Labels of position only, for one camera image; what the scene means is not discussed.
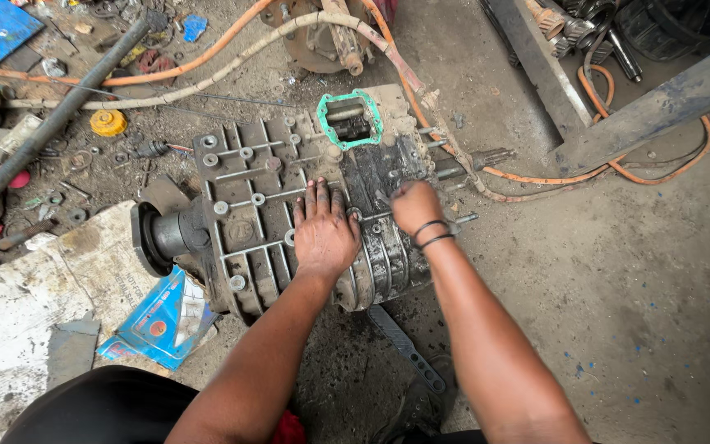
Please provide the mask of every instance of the dirt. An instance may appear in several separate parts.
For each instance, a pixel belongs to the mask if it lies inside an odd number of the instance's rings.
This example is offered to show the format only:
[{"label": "dirt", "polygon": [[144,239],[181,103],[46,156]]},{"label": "dirt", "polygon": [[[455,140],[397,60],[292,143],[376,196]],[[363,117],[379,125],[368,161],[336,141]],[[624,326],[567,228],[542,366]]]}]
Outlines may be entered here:
[{"label": "dirt", "polygon": [[[175,38],[162,50],[183,53],[185,62],[216,40],[249,5],[245,0],[178,3],[178,13],[192,11],[210,20],[196,43]],[[73,22],[68,21],[68,32]],[[90,38],[105,35],[105,23],[93,25]],[[252,22],[221,55],[183,75],[174,86],[189,86],[212,75],[268,31],[261,22]],[[462,147],[511,148],[517,158],[502,169],[528,176],[554,172],[546,153],[557,146],[559,136],[526,75],[509,66],[505,48],[476,1],[400,2],[394,37],[419,77],[430,89],[441,90],[443,114],[466,117],[465,125],[455,130]],[[578,60],[564,62],[572,75]],[[696,60],[693,56],[662,65],[641,58],[645,80],[635,85],[609,59],[606,67],[617,83],[614,106],[629,103]],[[65,61],[72,75],[83,74],[74,60]],[[312,106],[324,93],[397,81],[389,61],[378,56],[358,77],[311,74],[290,85],[288,61],[281,44],[271,45],[208,92]],[[53,88],[20,93],[55,93]],[[291,110],[198,97],[175,105],[251,121]],[[36,210],[18,208],[46,190],[58,190],[64,178],[94,197],[82,201],[75,194],[65,195],[58,213],[62,225],[54,232],[72,229],[65,218],[71,208],[93,210],[138,199],[143,160],[114,167],[112,153],[143,139],[188,146],[194,135],[223,123],[162,108],[124,113],[129,121],[124,135],[104,138],[92,133],[91,112],[83,111],[62,135],[69,143],[63,156],[92,146],[104,154],[87,170],[69,176],[56,160],[41,160],[39,177],[34,174],[28,186],[9,196],[5,220],[35,222]],[[670,159],[688,153],[701,140],[700,124],[688,123],[630,158],[643,160],[654,151],[657,160]],[[150,177],[168,174],[187,190],[198,191],[192,160],[168,153],[152,164]],[[654,177],[663,172],[637,173]],[[504,194],[535,190],[492,177],[486,183]],[[655,187],[608,176],[592,186],[525,204],[488,201],[469,187],[457,191],[457,198],[458,215],[480,215],[459,235],[460,244],[566,389],[594,440],[710,442],[710,153],[685,175]],[[431,289],[385,307],[424,356],[450,352],[446,322]],[[244,332],[232,317],[224,318],[219,328],[219,335],[173,378],[195,388],[204,386]],[[310,442],[366,442],[395,414],[412,376],[411,366],[364,313],[329,307],[309,338],[292,407]],[[461,396],[443,429],[477,427]]]}]

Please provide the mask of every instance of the yellow oil cap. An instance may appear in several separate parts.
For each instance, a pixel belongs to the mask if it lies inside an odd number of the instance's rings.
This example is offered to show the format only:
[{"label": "yellow oil cap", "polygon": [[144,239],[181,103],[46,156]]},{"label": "yellow oil cap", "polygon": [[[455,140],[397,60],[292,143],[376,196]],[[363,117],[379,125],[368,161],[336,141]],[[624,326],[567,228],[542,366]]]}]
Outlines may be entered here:
[{"label": "yellow oil cap", "polygon": [[128,127],[128,121],[120,111],[97,110],[89,119],[89,126],[95,134],[111,137],[123,132]]}]

